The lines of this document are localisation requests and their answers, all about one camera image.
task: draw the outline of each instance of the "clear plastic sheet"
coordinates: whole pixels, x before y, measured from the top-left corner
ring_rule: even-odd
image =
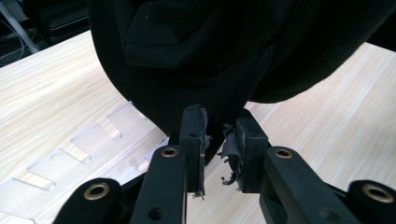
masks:
[[[164,138],[130,103],[124,105],[107,116],[106,125],[93,124],[70,139],[67,148],[55,148],[26,167],[24,176],[2,183],[0,223],[50,223],[73,190],[85,181],[100,176],[124,184],[140,175],[143,171],[136,167],[141,164],[128,160],[137,150],[146,150],[141,156],[144,160]]]

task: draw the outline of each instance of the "wood grain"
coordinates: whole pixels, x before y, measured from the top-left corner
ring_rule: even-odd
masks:
[[[396,188],[395,74],[396,53],[364,44],[309,91],[279,104],[248,103],[246,108],[273,145],[297,150],[324,181],[347,189],[355,179],[372,179]],[[127,101],[107,79],[89,32],[1,68],[0,82],[0,183],[26,177],[29,166],[56,148],[74,150],[70,140],[94,123],[113,137],[120,134],[107,115]],[[122,175],[128,170],[144,172],[144,156],[164,138],[158,129],[145,130],[133,148],[91,177],[122,183],[133,176]],[[188,223],[264,223],[258,195],[221,185],[220,178],[230,172],[220,158],[209,163],[205,200],[189,196]],[[75,187],[56,203],[42,204],[39,213],[14,215],[49,223]]]

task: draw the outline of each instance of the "black cloth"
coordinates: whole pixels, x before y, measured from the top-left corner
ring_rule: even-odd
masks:
[[[393,0],[89,0],[109,79],[167,134],[179,129],[183,108],[201,104],[213,138],[208,160],[247,101],[309,89],[395,8]]]

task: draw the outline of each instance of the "brass grommet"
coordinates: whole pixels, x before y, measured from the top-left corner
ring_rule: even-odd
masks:
[[[161,151],[163,157],[175,157],[178,154],[178,150],[173,147],[166,147]]]
[[[84,192],[84,198],[86,200],[94,201],[105,197],[110,191],[110,186],[103,182],[98,184],[92,184]]]
[[[366,184],[362,187],[363,192],[370,198],[381,203],[393,203],[394,198],[386,190],[372,184]]]
[[[274,152],[274,154],[280,158],[288,159],[291,158],[293,154],[287,149],[281,148]]]

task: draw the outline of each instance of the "wooden table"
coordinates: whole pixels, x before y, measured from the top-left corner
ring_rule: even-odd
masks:
[[[395,189],[395,75],[396,53],[364,44],[309,91],[246,108],[273,145],[297,150],[324,181]],[[1,223],[51,222],[86,180],[122,184],[145,172],[145,155],[165,138],[109,82],[89,32],[3,67],[0,82]],[[258,195],[221,185],[230,172],[220,158],[207,165],[205,200],[189,196],[188,223],[264,223]]]

